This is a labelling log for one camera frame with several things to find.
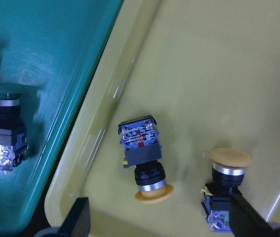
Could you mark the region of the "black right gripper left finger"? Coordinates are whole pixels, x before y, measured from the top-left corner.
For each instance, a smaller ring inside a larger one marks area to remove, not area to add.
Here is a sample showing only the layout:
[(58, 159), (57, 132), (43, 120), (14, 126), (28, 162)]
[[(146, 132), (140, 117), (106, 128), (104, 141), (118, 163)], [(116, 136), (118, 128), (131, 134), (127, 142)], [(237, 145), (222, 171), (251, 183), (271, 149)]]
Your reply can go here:
[(63, 224), (57, 232), (58, 237), (87, 237), (90, 233), (90, 207), (88, 197), (79, 197), (74, 202)]

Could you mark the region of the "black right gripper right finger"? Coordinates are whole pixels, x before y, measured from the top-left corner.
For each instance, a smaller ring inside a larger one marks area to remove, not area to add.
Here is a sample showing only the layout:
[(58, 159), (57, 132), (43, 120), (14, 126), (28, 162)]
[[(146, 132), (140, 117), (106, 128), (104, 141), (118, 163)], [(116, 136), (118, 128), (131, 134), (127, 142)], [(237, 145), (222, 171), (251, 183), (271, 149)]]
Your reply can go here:
[(235, 237), (271, 237), (272, 228), (242, 195), (230, 196), (229, 225)]

